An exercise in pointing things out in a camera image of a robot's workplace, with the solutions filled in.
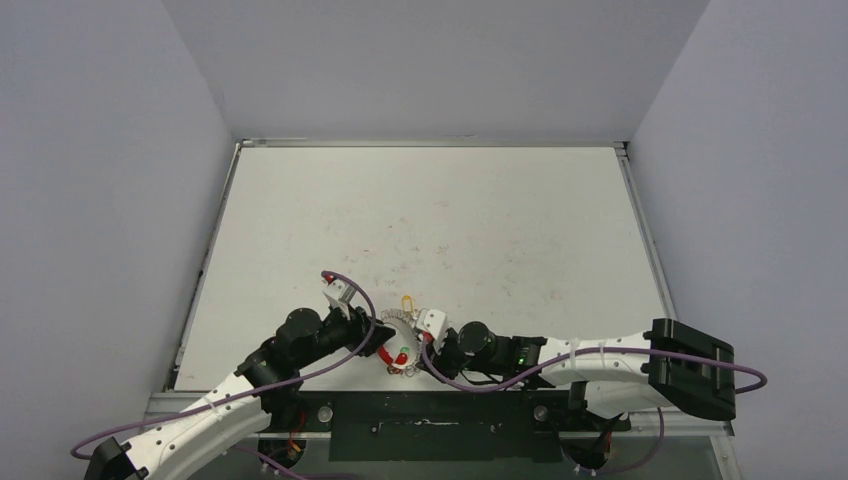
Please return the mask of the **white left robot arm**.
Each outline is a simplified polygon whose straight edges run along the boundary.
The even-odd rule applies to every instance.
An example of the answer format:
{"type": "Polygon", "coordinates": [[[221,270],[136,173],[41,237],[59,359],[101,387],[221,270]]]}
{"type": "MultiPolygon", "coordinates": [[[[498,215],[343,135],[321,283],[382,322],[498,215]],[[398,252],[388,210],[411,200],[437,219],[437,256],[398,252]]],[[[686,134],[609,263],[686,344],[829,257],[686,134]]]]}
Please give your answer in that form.
{"type": "Polygon", "coordinates": [[[292,311],[274,336],[188,409],[123,442],[108,437],[91,454],[88,479],[187,479],[244,437],[297,420],[302,370],[341,349],[370,356],[396,331],[357,307],[326,316],[292,311]]]}

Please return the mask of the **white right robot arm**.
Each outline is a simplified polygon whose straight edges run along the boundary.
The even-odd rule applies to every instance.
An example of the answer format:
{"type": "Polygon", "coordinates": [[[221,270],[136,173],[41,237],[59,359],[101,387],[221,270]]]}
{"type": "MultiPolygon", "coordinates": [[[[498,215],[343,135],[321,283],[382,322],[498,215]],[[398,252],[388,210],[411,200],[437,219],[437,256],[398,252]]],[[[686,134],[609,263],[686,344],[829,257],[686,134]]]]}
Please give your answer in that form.
{"type": "Polygon", "coordinates": [[[575,387],[565,402],[568,421],[593,427],[602,418],[675,407],[701,419],[736,417],[733,347],[673,319],[655,319],[629,336],[556,339],[501,336],[474,321],[449,329],[422,347],[420,364],[454,385],[467,371],[501,377],[487,392],[516,384],[528,390],[575,387]]]}

